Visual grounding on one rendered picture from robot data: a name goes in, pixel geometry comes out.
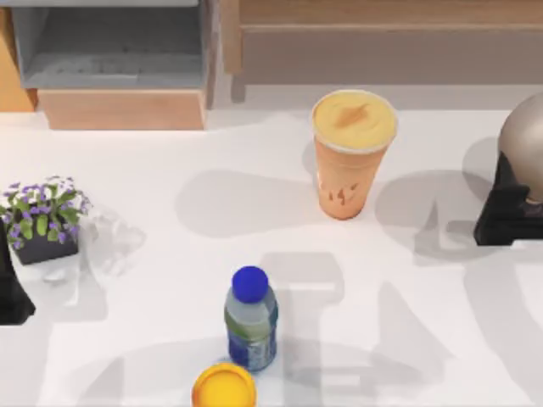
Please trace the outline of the purple flower plant pot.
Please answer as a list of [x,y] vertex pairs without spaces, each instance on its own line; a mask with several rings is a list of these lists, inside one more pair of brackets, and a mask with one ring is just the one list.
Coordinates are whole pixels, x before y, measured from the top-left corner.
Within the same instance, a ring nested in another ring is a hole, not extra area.
[[18,181],[0,190],[0,221],[22,265],[77,254],[81,219],[90,208],[71,176],[27,185]]

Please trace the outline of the pale wooden drawer front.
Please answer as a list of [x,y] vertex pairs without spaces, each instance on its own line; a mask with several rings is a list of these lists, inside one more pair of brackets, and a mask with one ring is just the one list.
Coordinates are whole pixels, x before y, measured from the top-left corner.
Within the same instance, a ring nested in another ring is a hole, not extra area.
[[202,130],[206,94],[184,89],[40,89],[54,130]]

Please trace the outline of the orange drink cup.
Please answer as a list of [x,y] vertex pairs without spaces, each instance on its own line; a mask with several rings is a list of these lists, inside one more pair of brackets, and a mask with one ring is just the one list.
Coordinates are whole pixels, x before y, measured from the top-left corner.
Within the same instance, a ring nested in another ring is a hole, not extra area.
[[348,220],[363,209],[381,161],[398,130],[393,106],[379,95],[339,90],[312,110],[318,201]]

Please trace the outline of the blue capped water bottle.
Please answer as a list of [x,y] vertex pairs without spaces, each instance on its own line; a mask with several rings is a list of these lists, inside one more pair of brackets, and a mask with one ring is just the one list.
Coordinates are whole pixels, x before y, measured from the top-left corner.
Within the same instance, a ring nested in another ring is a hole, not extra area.
[[267,274],[244,266],[232,276],[224,306],[230,359],[248,371],[264,370],[277,354],[278,303]]

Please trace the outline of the wooden cupboard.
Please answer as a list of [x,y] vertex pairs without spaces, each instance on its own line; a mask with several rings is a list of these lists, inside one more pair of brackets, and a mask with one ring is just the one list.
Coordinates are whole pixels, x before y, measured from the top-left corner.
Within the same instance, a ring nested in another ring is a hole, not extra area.
[[0,7],[0,113],[30,113],[37,102],[36,89],[21,86],[11,11]]

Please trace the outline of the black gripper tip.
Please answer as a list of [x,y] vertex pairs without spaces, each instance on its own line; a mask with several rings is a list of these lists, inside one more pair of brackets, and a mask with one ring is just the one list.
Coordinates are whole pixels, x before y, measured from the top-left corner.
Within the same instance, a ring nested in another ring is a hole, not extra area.
[[0,326],[23,325],[35,311],[35,305],[15,273],[5,227],[0,218]]

